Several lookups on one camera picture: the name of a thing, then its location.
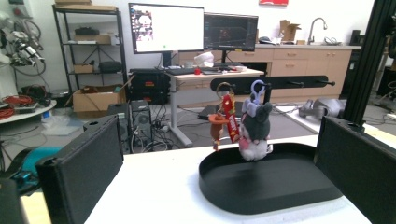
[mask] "oval tray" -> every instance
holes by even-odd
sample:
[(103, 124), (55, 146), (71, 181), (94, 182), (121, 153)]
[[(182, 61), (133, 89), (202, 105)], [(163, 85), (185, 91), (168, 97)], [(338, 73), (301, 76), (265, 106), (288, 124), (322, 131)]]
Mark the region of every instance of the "oval tray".
[(208, 155), (199, 166), (199, 186), (215, 206), (253, 215), (318, 203), (343, 194), (314, 164), (316, 148), (274, 144), (260, 161), (245, 161), (238, 148)]

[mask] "sink faucet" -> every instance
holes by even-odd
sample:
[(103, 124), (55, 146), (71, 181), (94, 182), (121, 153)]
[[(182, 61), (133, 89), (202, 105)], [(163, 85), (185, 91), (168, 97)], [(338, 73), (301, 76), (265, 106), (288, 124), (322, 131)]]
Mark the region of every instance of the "sink faucet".
[(318, 18), (314, 19), (311, 24), (311, 31), (309, 31), (308, 45), (311, 45), (312, 42), (315, 42), (315, 38), (312, 36), (312, 30), (314, 29), (314, 24), (315, 24), (315, 21), (317, 21), (317, 20), (322, 20), (323, 21), (323, 30), (327, 30), (327, 24), (326, 24), (326, 21), (323, 20), (323, 18), (318, 17)]

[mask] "monitor screen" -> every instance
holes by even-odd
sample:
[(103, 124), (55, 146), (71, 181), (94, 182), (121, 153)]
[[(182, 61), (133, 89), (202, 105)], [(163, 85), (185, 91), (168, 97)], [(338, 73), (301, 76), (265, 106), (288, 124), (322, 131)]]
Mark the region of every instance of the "monitor screen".
[(204, 49), (204, 8), (129, 3), (134, 53)]
[(204, 15), (204, 49), (254, 51), (258, 16)]

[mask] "stuffed animal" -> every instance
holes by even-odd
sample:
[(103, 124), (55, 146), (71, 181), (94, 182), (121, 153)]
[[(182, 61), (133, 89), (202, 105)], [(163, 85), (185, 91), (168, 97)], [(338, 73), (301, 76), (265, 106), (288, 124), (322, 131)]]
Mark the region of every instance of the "stuffed animal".
[(239, 151), (246, 161), (261, 160), (273, 150), (273, 146), (267, 144), (272, 108), (269, 102), (256, 105), (252, 98), (246, 99), (242, 105), (244, 115), (240, 124)]

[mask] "white wall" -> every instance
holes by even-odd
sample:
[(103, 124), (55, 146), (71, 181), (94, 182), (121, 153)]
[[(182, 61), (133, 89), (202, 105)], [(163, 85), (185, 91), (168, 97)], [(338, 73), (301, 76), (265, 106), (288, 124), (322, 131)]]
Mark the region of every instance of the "white wall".
[[(51, 90), (66, 89), (66, 75), (51, 7), (54, 1), (24, 1), (29, 2), (34, 16), (33, 21), (40, 26), (43, 33), (40, 42), (44, 47), (44, 51), (40, 53), (46, 58), (47, 62), (47, 71), (43, 75), (43, 78), (49, 83)], [(160, 63), (160, 54), (133, 55), (131, 29), (128, 19), (129, 11), (127, 8), (129, 1), (92, 0), (92, 2), (95, 5), (113, 5), (121, 11), (127, 70), (136, 67), (152, 67)], [(167, 0), (166, 3), (158, 0), (134, 0), (131, 2), (198, 6), (204, 7), (205, 11), (209, 12), (258, 15), (259, 36), (276, 36), (279, 32), (279, 21), (288, 20), (292, 23), (300, 24), (302, 30), (297, 31), (295, 39), (304, 40), (308, 38), (312, 20), (322, 17), (327, 22), (329, 28), (323, 31), (320, 24), (321, 21), (318, 21), (314, 27), (316, 40), (319, 41), (327, 36), (334, 37), (337, 41), (347, 44), (352, 30), (361, 30), (361, 33), (364, 35), (374, 0), (289, 0), (289, 5), (286, 7), (259, 6), (258, 0)], [(0, 8), (10, 13), (7, 1), (0, 1)], [(39, 77), (18, 75), (19, 88), (42, 83), (43, 81)]]

